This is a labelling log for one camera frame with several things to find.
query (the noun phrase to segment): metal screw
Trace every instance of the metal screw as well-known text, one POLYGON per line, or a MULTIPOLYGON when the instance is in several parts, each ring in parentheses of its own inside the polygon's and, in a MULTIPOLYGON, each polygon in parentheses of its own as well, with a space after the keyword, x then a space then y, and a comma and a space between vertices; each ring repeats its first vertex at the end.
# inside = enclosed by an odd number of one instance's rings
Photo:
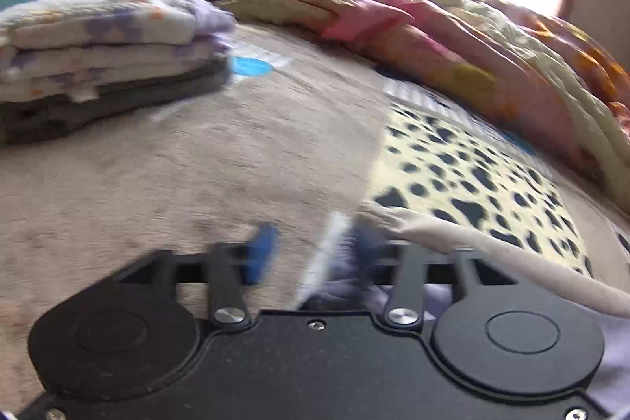
POLYGON ((245 320, 245 312, 240 308, 219 308, 214 312, 214 318, 221 324, 238 324, 245 320))
POLYGON ((326 327, 326 323, 322 320, 311 320, 307 326, 309 329, 313 329, 313 331, 321 331, 326 327))
POLYGON ((389 310, 387 318, 394 324, 413 324, 420 318, 418 312, 409 308, 394 308, 389 310))
POLYGON ((566 414, 565 420, 587 420, 587 417, 587 412, 582 408, 577 407, 566 414))
POLYGON ((46 420, 65 420, 65 414, 63 411, 52 408, 46 412, 46 420))

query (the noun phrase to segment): beige rug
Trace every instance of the beige rug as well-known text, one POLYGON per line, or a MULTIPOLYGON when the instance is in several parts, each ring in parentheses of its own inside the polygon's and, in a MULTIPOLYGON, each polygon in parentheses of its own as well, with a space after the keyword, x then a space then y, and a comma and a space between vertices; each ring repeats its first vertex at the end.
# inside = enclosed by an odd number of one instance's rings
POLYGON ((243 240, 272 221, 280 247, 248 299, 287 307, 327 214, 363 196, 387 119, 383 78, 277 28, 238 37, 291 60, 219 94, 0 149, 1 409, 41 391, 32 322, 129 259, 243 240))

